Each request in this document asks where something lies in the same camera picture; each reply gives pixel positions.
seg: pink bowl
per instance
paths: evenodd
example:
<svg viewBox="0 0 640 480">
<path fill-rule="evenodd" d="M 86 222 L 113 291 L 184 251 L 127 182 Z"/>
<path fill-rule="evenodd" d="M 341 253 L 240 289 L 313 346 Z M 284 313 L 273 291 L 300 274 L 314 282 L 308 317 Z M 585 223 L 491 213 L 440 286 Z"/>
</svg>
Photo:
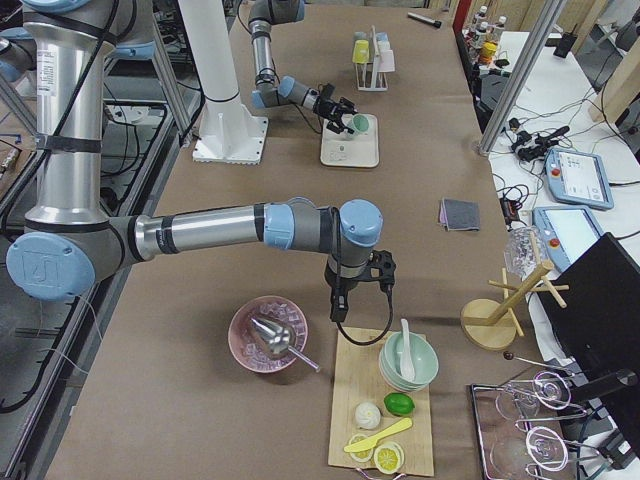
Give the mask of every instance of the pink bowl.
<svg viewBox="0 0 640 480">
<path fill-rule="evenodd" d="M 302 310 L 283 297 L 269 295 L 245 303 L 236 312 L 229 325 L 229 349 L 244 368 L 257 373 L 273 373 L 291 365 L 296 357 L 289 353 L 272 360 L 262 351 L 249 331 L 251 315 L 261 313 L 291 325 L 296 332 L 295 348 L 302 351 L 307 343 L 307 320 Z"/>
</svg>

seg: white spoon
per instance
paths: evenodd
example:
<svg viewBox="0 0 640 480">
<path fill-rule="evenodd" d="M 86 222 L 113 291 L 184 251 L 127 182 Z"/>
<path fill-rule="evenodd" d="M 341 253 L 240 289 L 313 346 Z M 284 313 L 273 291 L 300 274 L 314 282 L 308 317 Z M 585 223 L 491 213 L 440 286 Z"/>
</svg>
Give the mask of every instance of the white spoon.
<svg viewBox="0 0 640 480">
<path fill-rule="evenodd" d="M 402 342 L 404 344 L 404 348 L 400 354 L 400 375 L 402 375 L 405 380 L 413 382 L 416 378 L 416 371 L 413 367 L 413 360 L 411 360 L 409 322 L 407 322 L 406 318 L 401 318 L 400 323 L 402 324 Z"/>
</svg>

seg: black monitor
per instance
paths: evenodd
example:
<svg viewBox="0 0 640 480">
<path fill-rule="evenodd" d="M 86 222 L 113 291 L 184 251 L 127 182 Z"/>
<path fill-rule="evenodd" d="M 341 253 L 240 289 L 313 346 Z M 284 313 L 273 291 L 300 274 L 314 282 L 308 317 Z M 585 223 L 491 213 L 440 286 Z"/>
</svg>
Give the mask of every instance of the black monitor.
<svg viewBox="0 0 640 480">
<path fill-rule="evenodd" d="M 609 233 L 578 258 L 555 284 L 560 308 L 540 294 L 560 345 L 589 381 L 621 369 L 640 376 L 640 267 Z M 600 397 L 631 449 L 640 457 L 640 384 Z"/>
</svg>

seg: blue and white tablet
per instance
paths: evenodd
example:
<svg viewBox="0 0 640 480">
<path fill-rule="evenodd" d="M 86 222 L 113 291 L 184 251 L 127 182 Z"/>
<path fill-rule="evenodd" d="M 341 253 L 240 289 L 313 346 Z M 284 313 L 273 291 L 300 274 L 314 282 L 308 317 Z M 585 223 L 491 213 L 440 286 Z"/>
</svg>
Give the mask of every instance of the blue and white tablet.
<svg viewBox="0 0 640 480">
<path fill-rule="evenodd" d="M 613 208 L 613 196 L 600 155 L 553 147 L 545 169 L 549 190 L 560 203 L 587 205 L 597 210 Z"/>
<path fill-rule="evenodd" d="M 589 207 L 572 205 L 537 207 L 533 224 L 540 230 L 542 243 L 559 272 L 564 272 L 603 234 Z"/>
</svg>

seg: yellow knife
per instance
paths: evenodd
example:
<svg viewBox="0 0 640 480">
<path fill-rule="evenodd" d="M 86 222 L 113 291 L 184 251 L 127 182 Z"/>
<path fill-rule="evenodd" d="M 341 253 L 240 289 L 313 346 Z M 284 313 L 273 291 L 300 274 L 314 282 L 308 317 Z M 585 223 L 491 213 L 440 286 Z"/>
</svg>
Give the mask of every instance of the yellow knife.
<svg viewBox="0 0 640 480">
<path fill-rule="evenodd" d="M 411 421 L 409 417 L 405 417 L 402 420 L 394 423 L 390 427 L 387 427 L 384 430 L 380 430 L 375 435 L 371 435 L 370 437 L 367 437 L 364 440 L 360 440 L 359 442 L 350 443 L 349 445 L 344 447 L 343 450 L 347 453 L 364 452 L 365 450 L 369 450 L 375 447 L 378 443 L 378 440 L 384 437 L 388 437 L 389 435 L 402 432 L 407 428 L 411 428 L 412 425 L 413 421 Z"/>
</svg>

